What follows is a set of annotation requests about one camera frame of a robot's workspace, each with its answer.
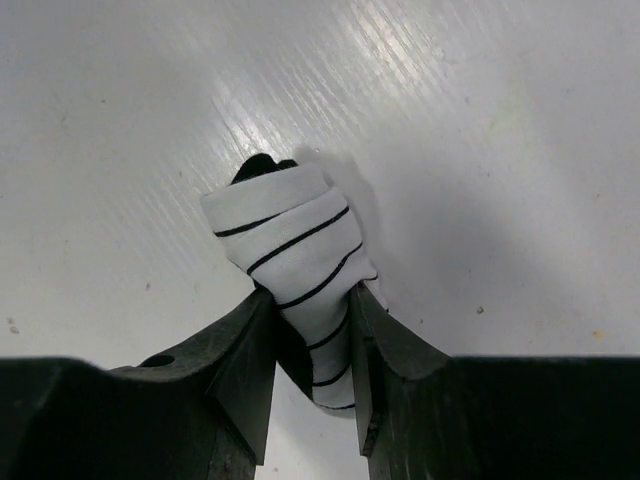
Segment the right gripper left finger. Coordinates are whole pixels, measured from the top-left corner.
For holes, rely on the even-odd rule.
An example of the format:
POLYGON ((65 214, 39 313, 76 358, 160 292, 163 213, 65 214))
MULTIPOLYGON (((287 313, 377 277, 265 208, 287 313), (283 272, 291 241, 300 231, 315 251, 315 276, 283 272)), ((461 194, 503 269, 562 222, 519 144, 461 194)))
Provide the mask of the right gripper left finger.
POLYGON ((138 366, 1 362, 5 479, 251 479, 264 462, 274 303, 257 290, 138 366))

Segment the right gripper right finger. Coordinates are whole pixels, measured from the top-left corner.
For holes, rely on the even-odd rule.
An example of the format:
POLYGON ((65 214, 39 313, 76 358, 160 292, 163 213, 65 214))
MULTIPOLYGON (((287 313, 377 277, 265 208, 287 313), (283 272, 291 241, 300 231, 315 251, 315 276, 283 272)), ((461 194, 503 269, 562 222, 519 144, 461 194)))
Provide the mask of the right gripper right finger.
POLYGON ((360 452, 373 479, 635 479, 635 357, 451 357, 364 286, 349 298, 360 452))

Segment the white black striped sock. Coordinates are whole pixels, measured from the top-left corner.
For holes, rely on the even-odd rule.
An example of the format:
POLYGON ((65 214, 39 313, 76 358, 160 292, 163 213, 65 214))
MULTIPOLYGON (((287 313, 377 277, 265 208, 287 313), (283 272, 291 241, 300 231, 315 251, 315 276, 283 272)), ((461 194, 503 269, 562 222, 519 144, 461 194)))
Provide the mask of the white black striped sock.
POLYGON ((260 153, 200 206, 226 258, 273 297, 282 369, 320 410, 346 415, 350 292, 362 284, 388 305, 346 196, 321 168, 260 153))

